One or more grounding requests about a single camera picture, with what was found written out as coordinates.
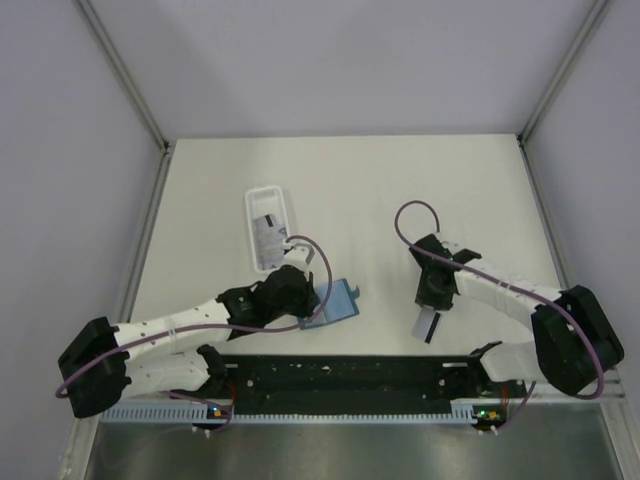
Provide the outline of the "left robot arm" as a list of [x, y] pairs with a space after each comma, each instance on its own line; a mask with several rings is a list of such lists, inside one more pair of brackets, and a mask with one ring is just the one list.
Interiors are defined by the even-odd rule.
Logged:
[[77, 418], [155, 393], [213, 400], [227, 382], [217, 345], [274, 333], [273, 322], [284, 316], [312, 316], [320, 303], [313, 280], [285, 265], [177, 314], [119, 325], [91, 320], [58, 359], [63, 381], [55, 395], [70, 402]]

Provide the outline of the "left aluminium corner post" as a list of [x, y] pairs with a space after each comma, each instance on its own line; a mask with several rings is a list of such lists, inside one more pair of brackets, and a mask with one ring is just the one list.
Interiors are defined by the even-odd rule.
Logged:
[[89, 0], [73, 0], [72, 3], [96, 41], [112, 74], [127, 97], [141, 124], [158, 149], [160, 151], [167, 151], [170, 147], [170, 142], [154, 118], [146, 99], [111, 38], [93, 2]]

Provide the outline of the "white plastic basket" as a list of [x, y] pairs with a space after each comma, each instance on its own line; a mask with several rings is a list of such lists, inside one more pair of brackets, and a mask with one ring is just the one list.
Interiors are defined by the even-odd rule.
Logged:
[[254, 269], [268, 274], [282, 265], [283, 245], [291, 234], [283, 190], [254, 188], [245, 193], [244, 203]]

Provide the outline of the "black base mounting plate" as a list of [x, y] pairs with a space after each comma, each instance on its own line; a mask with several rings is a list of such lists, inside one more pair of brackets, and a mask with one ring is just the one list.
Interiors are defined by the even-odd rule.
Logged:
[[477, 354], [454, 356], [238, 355], [224, 354], [217, 371], [195, 391], [222, 398], [234, 387], [257, 391], [390, 392], [426, 390], [428, 398], [522, 398], [520, 380], [492, 381]]

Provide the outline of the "silver VIP card top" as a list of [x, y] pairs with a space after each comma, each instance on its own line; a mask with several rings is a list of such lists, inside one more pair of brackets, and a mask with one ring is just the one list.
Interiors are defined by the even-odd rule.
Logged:
[[426, 344], [430, 344], [441, 320], [442, 314], [440, 312], [428, 308], [422, 309], [413, 326], [412, 336]]

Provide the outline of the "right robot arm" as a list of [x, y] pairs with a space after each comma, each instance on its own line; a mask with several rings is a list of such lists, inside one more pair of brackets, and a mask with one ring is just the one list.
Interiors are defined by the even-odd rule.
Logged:
[[503, 382], [545, 381], [577, 396], [625, 356], [607, 315], [587, 287], [545, 287], [510, 275], [436, 234], [409, 251], [421, 270], [416, 302], [444, 313], [458, 298], [480, 302], [524, 326], [530, 339], [495, 341], [467, 370], [469, 388], [487, 396]]

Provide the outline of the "silver VIP card bottom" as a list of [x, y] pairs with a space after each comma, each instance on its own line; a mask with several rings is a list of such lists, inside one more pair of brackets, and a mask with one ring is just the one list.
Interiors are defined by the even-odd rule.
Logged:
[[258, 266], [262, 270], [279, 268], [284, 258], [284, 242], [260, 243], [256, 247], [256, 255]]

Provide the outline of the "aluminium frame rail front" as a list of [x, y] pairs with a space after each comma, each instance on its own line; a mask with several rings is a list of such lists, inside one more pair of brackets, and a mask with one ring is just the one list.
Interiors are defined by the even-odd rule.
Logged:
[[625, 397], [624, 389], [617, 380], [606, 380], [603, 391], [597, 397], [591, 397], [594, 389], [594, 385], [589, 385], [577, 395], [567, 395], [550, 384], [538, 383], [531, 399], [542, 402], [618, 401]]

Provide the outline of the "silver VIP card middle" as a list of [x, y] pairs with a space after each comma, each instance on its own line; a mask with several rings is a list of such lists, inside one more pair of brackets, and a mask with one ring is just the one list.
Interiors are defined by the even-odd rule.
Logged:
[[276, 215], [262, 215], [252, 221], [254, 238], [262, 242], [280, 241], [288, 236], [286, 224]]

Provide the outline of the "blue leather card holder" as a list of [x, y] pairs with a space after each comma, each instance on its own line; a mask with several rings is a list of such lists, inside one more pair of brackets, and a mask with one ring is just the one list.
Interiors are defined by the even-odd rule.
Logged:
[[301, 330], [321, 328], [358, 316], [357, 301], [361, 292], [359, 287], [352, 288], [347, 279], [334, 280], [331, 286], [322, 284], [315, 289], [324, 309], [312, 321], [299, 317]]

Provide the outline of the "aluminium corner post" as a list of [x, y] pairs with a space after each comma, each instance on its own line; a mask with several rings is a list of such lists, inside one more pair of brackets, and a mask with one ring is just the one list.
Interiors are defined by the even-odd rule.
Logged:
[[555, 99], [561, 93], [571, 73], [575, 69], [581, 56], [595, 36], [600, 25], [606, 18], [613, 5], [611, 0], [592, 1], [586, 17], [581, 23], [576, 35], [564, 53], [553, 76], [529, 115], [521, 132], [517, 135], [518, 143], [524, 148], [531, 140], [541, 122], [552, 107]]
[[158, 149], [160, 151], [167, 151], [170, 147], [170, 142], [154, 118], [146, 99], [111, 38], [93, 2], [89, 0], [73, 0], [72, 3], [96, 41], [112, 74], [127, 97], [141, 124]]

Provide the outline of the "right aluminium corner post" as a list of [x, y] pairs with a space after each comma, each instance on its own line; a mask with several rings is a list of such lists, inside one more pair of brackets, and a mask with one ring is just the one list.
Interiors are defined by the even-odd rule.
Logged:
[[606, 18], [613, 5], [611, 0], [592, 1], [586, 17], [581, 23], [576, 35], [564, 53], [553, 76], [529, 115], [521, 132], [517, 135], [518, 143], [524, 148], [531, 140], [541, 122], [552, 107], [555, 99], [561, 93], [571, 73], [575, 69], [581, 56], [595, 36], [600, 25]]

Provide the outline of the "silver vip card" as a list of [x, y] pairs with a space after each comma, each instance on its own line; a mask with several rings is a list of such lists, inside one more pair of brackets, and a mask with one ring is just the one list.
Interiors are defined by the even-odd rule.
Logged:
[[262, 242], [280, 241], [288, 236], [286, 224], [276, 215], [262, 215], [252, 221], [254, 238]]
[[284, 258], [284, 242], [260, 243], [256, 247], [256, 255], [258, 266], [262, 270], [279, 268]]
[[441, 320], [442, 314], [440, 312], [428, 308], [422, 309], [413, 326], [412, 336], [426, 344], [430, 344]]

